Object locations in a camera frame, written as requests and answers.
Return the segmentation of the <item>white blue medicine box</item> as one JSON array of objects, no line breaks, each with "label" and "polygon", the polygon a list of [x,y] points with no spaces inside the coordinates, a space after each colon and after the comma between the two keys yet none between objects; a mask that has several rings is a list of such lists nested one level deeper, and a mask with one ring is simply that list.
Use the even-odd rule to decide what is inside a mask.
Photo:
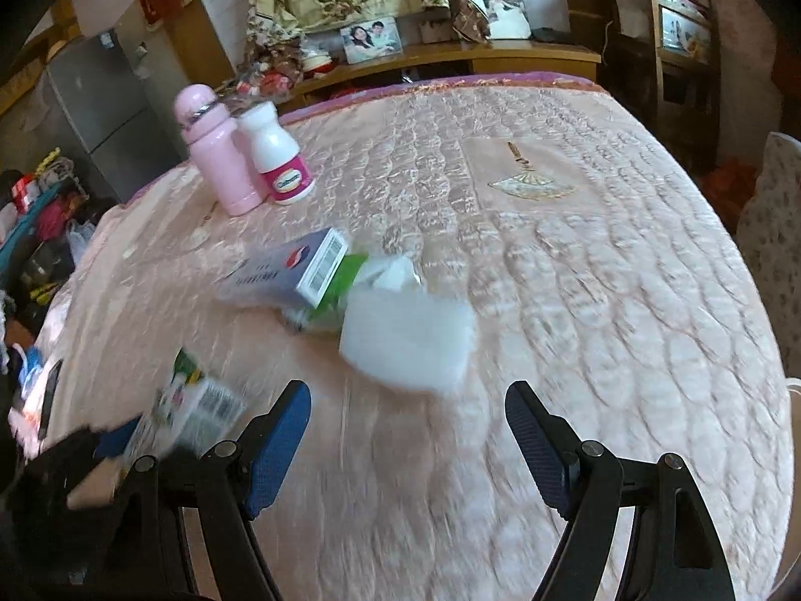
[{"label": "white blue medicine box", "polygon": [[334,228],[261,248],[216,285],[216,297],[235,307],[316,310],[349,243]]}]

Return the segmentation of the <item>white pill bottle magenta label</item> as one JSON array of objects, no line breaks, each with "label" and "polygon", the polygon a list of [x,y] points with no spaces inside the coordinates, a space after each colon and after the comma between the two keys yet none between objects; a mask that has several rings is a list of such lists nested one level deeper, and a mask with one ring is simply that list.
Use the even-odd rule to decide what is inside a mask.
[{"label": "white pill bottle magenta label", "polygon": [[250,141],[251,160],[277,205],[300,201],[313,189],[313,176],[300,145],[278,120],[271,102],[251,107],[238,118],[240,132]]}]

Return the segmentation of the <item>wooden shelf rack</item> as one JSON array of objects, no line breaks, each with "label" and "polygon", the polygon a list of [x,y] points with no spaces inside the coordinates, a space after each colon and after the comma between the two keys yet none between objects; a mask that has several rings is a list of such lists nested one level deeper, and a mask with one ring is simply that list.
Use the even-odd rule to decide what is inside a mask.
[{"label": "wooden shelf rack", "polygon": [[681,163],[717,156],[721,59],[710,0],[612,0],[607,88]]}]

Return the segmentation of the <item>pink thermos bottle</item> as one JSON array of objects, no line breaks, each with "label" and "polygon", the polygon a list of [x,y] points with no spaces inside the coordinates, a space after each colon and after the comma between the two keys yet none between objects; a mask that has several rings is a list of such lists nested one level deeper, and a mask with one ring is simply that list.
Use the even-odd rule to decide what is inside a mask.
[{"label": "pink thermos bottle", "polygon": [[175,96],[174,115],[190,160],[200,170],[221,208],[243,216],[266,199],[244,148],[238,124],[216,92],[190,84]]}]

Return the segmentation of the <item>white green milk carton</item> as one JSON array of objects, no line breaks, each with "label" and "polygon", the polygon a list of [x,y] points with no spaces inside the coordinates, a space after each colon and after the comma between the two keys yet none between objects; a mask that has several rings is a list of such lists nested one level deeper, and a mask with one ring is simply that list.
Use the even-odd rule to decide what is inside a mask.
[{"label": "white green milk carton", "polygon": [[228,436],[246,407],[242,395],[208,375],[196,358],[181,349],[170,381],[156,391],[151,409],[137,422],[124,463],[130,467],[143,456],[163,459],[175,448],[202,456]]}]

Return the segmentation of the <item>framed couple photo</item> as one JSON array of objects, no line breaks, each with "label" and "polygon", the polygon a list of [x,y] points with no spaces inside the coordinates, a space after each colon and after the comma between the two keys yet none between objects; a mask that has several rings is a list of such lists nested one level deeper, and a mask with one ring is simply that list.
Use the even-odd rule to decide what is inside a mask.
[{"label": "framed couple photo", "polygon": [[343,53],[349,65],[400,55],[401,35],[393,18],[376,18],[339,30]]}]

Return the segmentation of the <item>white foam block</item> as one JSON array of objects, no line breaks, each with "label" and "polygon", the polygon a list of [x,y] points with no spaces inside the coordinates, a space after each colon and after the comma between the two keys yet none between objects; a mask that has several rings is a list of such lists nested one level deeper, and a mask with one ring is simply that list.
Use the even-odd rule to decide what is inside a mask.
[{"label": "white foam block", "polygon": [[353,291],[339,354],[399,391],[449,395],[463,384],[475,346],[470,304],[425,291]]}]

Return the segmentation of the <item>grey refrigerator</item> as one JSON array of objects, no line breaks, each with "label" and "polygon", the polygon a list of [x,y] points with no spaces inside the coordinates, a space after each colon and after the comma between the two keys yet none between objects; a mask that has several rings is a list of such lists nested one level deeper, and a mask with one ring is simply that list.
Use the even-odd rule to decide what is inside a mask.
[{"label": "grey refrigerator", "polygon": [[45,80],[45,128],[97,197],[128,202],[181,161],[116,31],[69,44]]}]

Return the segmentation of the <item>white green tissue pack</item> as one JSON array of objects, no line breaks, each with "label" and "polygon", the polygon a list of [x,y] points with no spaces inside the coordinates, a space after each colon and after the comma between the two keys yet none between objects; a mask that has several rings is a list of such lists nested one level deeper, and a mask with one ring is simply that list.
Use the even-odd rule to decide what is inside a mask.
[{"label": "white green tissue pack", "polygon": [[422,291],[425,283],[405,255],[347,254],[314,310],[290,308],[281,319],[295,333],[338,334],[353,291]]}]

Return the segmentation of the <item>white framed wedding photo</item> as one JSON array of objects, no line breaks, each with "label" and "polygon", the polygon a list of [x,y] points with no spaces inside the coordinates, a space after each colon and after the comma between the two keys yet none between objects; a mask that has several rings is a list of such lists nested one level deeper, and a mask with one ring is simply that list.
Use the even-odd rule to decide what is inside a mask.
[{"label": "white framed wedding photo", "polygon": [[524,0],[470,0],[488,23],[488,40],[529,40],[531,25]]}]

